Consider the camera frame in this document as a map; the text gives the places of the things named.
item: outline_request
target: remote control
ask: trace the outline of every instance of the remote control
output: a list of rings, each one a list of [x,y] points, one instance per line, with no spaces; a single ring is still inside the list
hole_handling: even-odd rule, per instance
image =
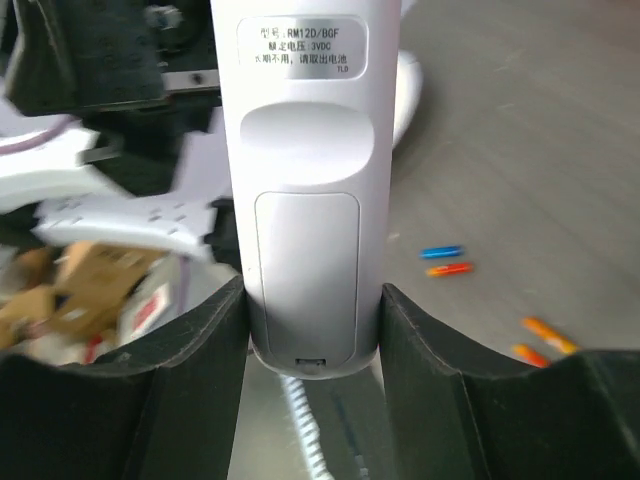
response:
[[[306,379],[378,346],[401,0],[212,0],[260,360]]]

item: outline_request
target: black holder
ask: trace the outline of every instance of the black holder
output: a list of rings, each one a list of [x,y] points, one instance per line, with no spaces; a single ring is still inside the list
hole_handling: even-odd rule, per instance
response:
[[[583,352],[538,370],[392,285],[382,319],[399,480],[640,478],[638,353]],[[248,338],[236,277],[93,365],[1,354],[1,478],[226,478]]]

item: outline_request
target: white plastic part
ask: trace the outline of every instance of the white plastic part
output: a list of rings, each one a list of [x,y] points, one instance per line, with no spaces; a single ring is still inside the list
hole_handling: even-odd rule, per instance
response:
[[[67,365],[69,363],[93,363],[100,355],[115,348],[110,342],[96,337],[86,342],[76,342],[61,333],[51,332],[29,340],[25,345],[25,352],[41,362],[51,365]]]
[[[38,133],[0,138],[0,145],[14,144]],[[97,193],[128,197],[108,177],[82,164],[80,156],[93,146],[97,135],[92,130],[70,128],[40,147],[0,156],[0,212],[70,195]]]
[[[422,69],[413,54],[400,50],[396,79],[396,104],[393,125],[395,147],[407,132],[420,102],[422,92]]]
[[[283,374],[377,348],[400,7],[211,3],[252,339]]]
[[[211,260],[211,250],[202,237],[213,231],[216,214],[206,200],[91,195],[42,202],[36,215],[41,220],[34,233],[50,245],[90,240]]]

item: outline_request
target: cardboard box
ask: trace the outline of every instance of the cardboard box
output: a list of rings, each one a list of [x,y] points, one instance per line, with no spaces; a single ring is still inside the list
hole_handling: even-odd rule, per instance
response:
[[[115,328],[123,304],[124,300],[106,304],[95,296],[61,295],[51,285],[40,285],[18,293],[7,302],[0,309],[0,324],[46,321],[47,328],[74,341],[84,341]]]
[[[65,249],[54,283],[61,293],[116,305],[164,255],[160,250],[77,242]]]
[[[26,266],[16,263],[18,249],[0,246],[0,303],[8,302],[29,283]]]
[[[0,322],[0,350],[11,348],[18,342],[11,323]]]
[[[51,247],[36,248],[18,255],[15,265],[28,272],[26,288],[37,287],[48,280],[53,269],[54,250]]]

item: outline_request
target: orange battery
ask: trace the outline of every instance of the orange battery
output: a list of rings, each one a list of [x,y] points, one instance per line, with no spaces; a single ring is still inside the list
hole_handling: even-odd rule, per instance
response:
[[[473,272],[472,263],[450,263],[449,265],[441,265],[427,270],[430,277],[444,277],[445,275],[457,275],[459,273]]]
[[[539,318],[527,317],[522,321],[522,324],[527,330],[546,342],[547,345],[550,345],[565,355],[571,355],[579,350],[575,343],[556,332]]]
[[[536,352],[528,345],[514,345],[512,349],[513,353],[515,353],[529,365],[533,365],[534,367],[544,368],[548,367],[551,364],[551,362],[547,358]]]

